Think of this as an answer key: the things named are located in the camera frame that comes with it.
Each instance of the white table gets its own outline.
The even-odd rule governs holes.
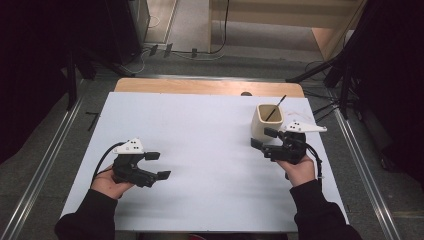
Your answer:
[[[152,188],[134,187],[119,200],[116,230],[142,232],[295,232],[295,205],[284,171],[250,147],[255,106],[279,97],[110,93],[62,215],[75,212],[104,152],[139,137],[158,161],[139,167],[172,173]],[[314,124],[305,98],[281,104],[285,124]],[[343,204],[319,133],[307,142],[323,160],[323,192]],[[102,169],[113,162],[110,153]]]

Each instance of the floor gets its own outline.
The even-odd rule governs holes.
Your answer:
[[[162,35],[162,41],[165,39],[167,44],[173,43],[173,50],[205,50],[205,22],[192,21],[205,18],[205,6],[207,0],[177,1],[174,11],[166,10],[168,13],[172,12],[173,16],[169,17],[172,20],[169,32]],[[266,39],[260,37],[264,35],[262,31],[270,35]],[[140,77],[212,76],[273,82],[297,76],[322,61],[313,35],[307,28],[229,24],[227,34],[228,41],[222,52],[225,55],[216,61],[190,61],[177,55],[164,58],[161,54],[156,54],[151,57],[143,56],[143,59],[137,59],[126,67],[133,71],[138,70],[137,76]],[[243,41],[237,40],[237,36],[243,36]],[[161,40],[151,41],[153,44],[160,44]],[[219,46],[219,34],[215,35],[214,43]],[[119,76],[100,65],[96,65],[96,68],[98,74],[94,81],[80,82],[80,98],[73,111],[64,111],[67,104],[64,96],[35,129],[21,151],[0,165],[0,232],[8,229],[8,233],[13,232],[11,235],[14,236],[8,238],[11,235],[3,235],[2,239],[55,239],[52,229],[60,217],[94,130],[90,127],[93,124],[95,126],[93,113],[101,112],[107,94],[113,91],[119,79]],[[304,90],[321,96],[337,94],[338,88],[328,90],[322,86],[324,77],[324,74],[318,74],[313,77],[315,80],[305,80],[301,85]],[[312,109],[329,103],[327,99],[307,97]],[[401,171],[383,170],[378,151],[366,128],[355,117],[354,112],[350,111],[349,116],[348,121],[342,121],[336,111],[322,121],[332,133],[323,134],[322,139],[349,222],[364,239],[424,239],[424,195],[419,184]],[[359,158],[364,160],[362,163],[365,165],[358,165],[355,160],[358,156],[355,157],[354,153],[358,151],[352,150],[348,144],[342,126],[352,128],[354,142],[359,146]],[[58,130],[63,130],[64,134],[56,135]],[[48,174],[41,174],[41,177],[35,175],[39,166],[44,166]],[[371,178],[362,175],[361,168],[364,166],[372,173]],[[29,186],[37,184],[38,190],[28,193]],[[369,191],[367,186],[370,184],[377,186],[378,196]],[[29,195],[36,199],[23,198]],[[378,219],[378,210],[381,209],[375,208],[375,197],[383,200],[394,222],[395,228],[389,229],[389,232]],[[11,231],[7,225],[11,219],[16,219],[12,214],[16,212],[20,202],[25,203],[22,207],[23,215],[19,218],[22,221]],[[153,234],[148,237],[165,239],[167,236]],[[135,239],[135,234],[118,232],[117,239]]]

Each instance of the cup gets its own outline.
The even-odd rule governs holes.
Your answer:
[[[255,114],[253,114],[251,124],[252,137],[261,142],[271,141],[274,138],[265,135],[264,129],[269,127],[278,131],[283,124],[283,121],[283,112],[279,106],[276,104],[259,104],[256,106]]]

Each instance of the hand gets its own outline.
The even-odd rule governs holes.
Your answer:
[[[110,198],[119,199],[125,191],[134,186],[132,183],[115,183],[112,176],[112,166],[109,166],[104,172],[96,176],[91,189],[103,193]]]
[[[293,187],[315,179],[314,161],[308,155],[305,155],[296,165],[280,160],[276,162],[286,171]]]

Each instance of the black jacket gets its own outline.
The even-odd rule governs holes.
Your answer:
[[[339,206],[325,200],[318,181],[310,181],[290,190],[297,207],[294,220],[299,240],[361,239],[356,230],[346,225]],[[55,232],[60,240],[114,239],[113,220],[118,201],[94,190],[88,190],[75,213],[63,216]]]

